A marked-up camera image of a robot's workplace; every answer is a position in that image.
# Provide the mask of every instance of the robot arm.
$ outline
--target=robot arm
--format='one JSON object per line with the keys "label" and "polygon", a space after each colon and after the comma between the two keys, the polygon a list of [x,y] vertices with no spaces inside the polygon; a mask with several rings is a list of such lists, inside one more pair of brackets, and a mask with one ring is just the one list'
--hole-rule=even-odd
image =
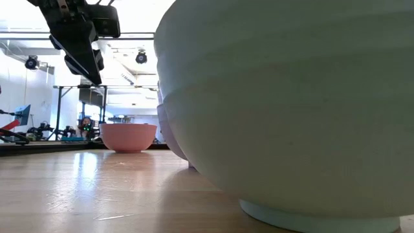
{"label": "robot arm", "polygon": [[66,52],[65,63],[73,74],[93,84],[102,83],[104,61],[91,43],[100,36],[120,37],[118,12],[113,6],[89,5],[86,0],[27,0],[38,6],[50,28],[55,49]]}

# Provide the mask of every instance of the wooden table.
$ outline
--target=wooden table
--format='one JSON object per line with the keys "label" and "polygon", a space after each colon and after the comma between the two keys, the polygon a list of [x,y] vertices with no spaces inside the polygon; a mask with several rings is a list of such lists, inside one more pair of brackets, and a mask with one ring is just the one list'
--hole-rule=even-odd
{"label": "wooden table", "polygon": [[[414,232],[414,216],[402,220]],[[248,217],[170,151],[0,158],[0,232],[287,233]]]}

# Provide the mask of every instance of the ceramic bowl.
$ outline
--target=ceramic bowl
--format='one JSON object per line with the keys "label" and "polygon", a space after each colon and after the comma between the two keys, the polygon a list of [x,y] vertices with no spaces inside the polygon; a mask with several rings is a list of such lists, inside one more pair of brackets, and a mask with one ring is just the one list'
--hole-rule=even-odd
{"label": "ceramic bowl", "polygon": [[181,149],[267,223],[394,231],[414,213],[413,9],[177,0],[155,48]]}
{"label": "ceramic bowl", "polygon": [[167,113],[164,109],[164,104],[160,104],[157,107],[157,111],[158,119],[160,120],[161,133],[165,141],[167,142],[168,147],[178,157],[187,160],[187,157],[185,156],[184,152],[182,152],[179,144],[175,140],[174,134],[169,126]]}
{"label": "ceramic bowl", "polygon": [[152,144],[157,127],[149,124],[101,124],[105,146],[117,153],[138,153]]}

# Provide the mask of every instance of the monitor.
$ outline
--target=monitor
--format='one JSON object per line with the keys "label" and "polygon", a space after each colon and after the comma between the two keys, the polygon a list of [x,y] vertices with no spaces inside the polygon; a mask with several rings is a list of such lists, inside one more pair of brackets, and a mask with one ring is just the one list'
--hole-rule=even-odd
{"label": "monitor", "polygon": [[14,114],[14,120],[18,120],[20,122],[19,126],[26,126],[30,114],[30,104],[16,108]]}

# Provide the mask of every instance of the security camera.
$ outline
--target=security camera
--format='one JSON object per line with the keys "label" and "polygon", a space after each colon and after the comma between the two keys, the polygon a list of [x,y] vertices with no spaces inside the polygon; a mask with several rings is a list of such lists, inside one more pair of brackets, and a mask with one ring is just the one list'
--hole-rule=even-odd
{"label": "security camera", "polygon": [[148,59],[147,59],[147,55],[146,55],[145,51],[139,51],[138,56],[136,56],[136,58],[135,58],[135,61],[138,64],[147,63]]}
{"label": "security camera", "polygon": [[25,67],[31,71],[36,71],[40,68],[40,61],[35,55],[30,55],[25,63]]}

